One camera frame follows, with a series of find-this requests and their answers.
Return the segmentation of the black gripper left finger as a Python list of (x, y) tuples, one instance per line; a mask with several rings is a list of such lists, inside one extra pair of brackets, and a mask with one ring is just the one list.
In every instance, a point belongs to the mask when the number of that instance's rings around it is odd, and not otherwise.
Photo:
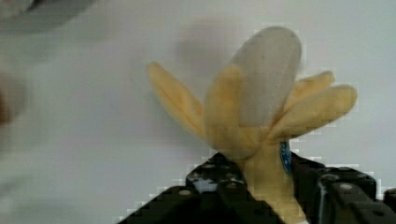
[(233, 193), (239, 191), (249, 195), (248, 184), (241, 170), (221, 153), (215, 154), (188, 173), (185, 184), (199, 194), (214, 193), (221, 187)]

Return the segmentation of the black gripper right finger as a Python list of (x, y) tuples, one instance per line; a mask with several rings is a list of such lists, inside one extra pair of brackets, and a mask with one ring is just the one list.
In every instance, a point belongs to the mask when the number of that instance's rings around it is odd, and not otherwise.
[(387, 190), (378, 200), (377, 184), (370, 175), (296, 154), (291, 173), (295, 197), (309, 224), (396, 224), (395, 190)]

